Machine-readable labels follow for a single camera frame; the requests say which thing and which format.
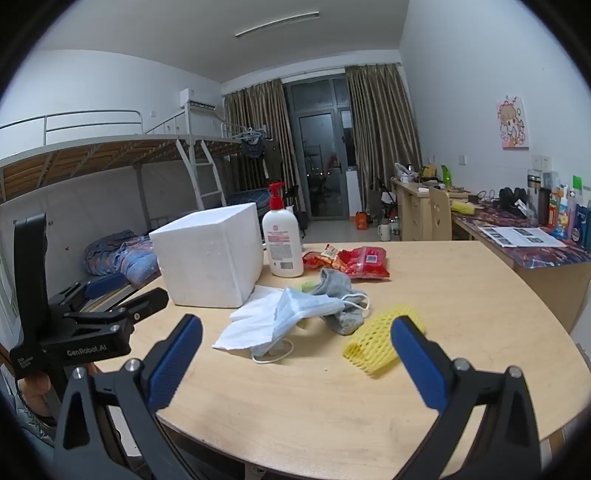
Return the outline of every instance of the chair backrest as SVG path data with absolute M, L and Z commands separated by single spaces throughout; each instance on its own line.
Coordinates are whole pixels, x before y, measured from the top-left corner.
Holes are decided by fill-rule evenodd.
M 449 195 L 443 190 L 429 188 L 431 200 L 431 239 L 445 241 L 452 239 L 452 209 Z

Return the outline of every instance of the person's hand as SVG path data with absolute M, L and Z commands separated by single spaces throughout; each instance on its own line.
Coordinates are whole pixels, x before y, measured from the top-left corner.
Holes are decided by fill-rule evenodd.
M 90 374 L 100 372 L 95 364 L 87 364 L 85 367 Z M 51 416 L 44 396 L 51 390 L 51 381 L 46 373 L 36 372 L 21 378 L 18 381 L 18 389 L 21 391 L 23 400 L 34 413 L 42 417 Z

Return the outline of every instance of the box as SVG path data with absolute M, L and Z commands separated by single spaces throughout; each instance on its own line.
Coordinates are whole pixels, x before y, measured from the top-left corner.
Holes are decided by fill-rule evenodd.
M 261 275 L 255 203 L 191 213 L 150 233 L 150 238 L 176 305 L 237 308 Z

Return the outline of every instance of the cartoon poster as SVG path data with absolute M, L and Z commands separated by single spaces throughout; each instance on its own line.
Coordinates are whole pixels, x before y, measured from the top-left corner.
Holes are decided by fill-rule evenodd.
M 521 98 L 513 97 L 496 104 L 496 115 L 501 130 L 503 148 L 529 148 L 530 136 L 525 124 L 525 113 Z

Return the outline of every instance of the wooden tabletop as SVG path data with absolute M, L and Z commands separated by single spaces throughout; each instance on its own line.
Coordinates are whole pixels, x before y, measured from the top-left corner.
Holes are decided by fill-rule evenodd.
M 397 179 L 392 179 L 392 182 L 394 183 L 394 185 L 396 185 L 398 187 L 402 187 L 403 189 L 410 192 L 411 195 L 416 195 L 419 198 L 429 196 L 429 192 L 419 192 L 418 191 L 419 187 L 422 187 L 424 189 L 428 189 L 428 186 L 423 185 L 422 183 L 402 183 L 400 180 L 397 180 Z M 451 198 L 451 199 L 467 199 L 468 193 L 469 192 L 462 192 L 462 193 L 447 192 L 447 194 L 449 195 L 449 198 Z
M 572 340 L 527 285 L 480 242 L 383 242 L 389 281 L 357 281 L 375 312 L 408 303 L 427 337 L 449 357 L 476 368 L 519 365 L 530 388 L 540 437 L 572 419 L 587 403 L 591 374 Z M 354 248 L 356 244 L 337 244 Z M 307 245 L 322 250 L 323 245 Z M 264 267 L 259 283 L 282 287 L 318 273 L 282 279 Z M 159 278 L 148 287 L 163 287 Z M 321 479 L 393 478 L 422 441 L 437 414 L 423 404 L 403 365 L 373 379 L 345 360 L 347 337 L 320 319 L 289 334 L 290 356 L 258 365 L 246 352 L 211 345 L 231 310 L 168 307 L 136 325 L 132 354 L 143 358 L 185 312 L 204 325 L 203 344 L 169 408 L 159 412 L 176 430 L 263 468 Z M 118 369 L 126 358 L 101 362 Z M 446 472 L 457 470 L 483 408 L 475 410 Z

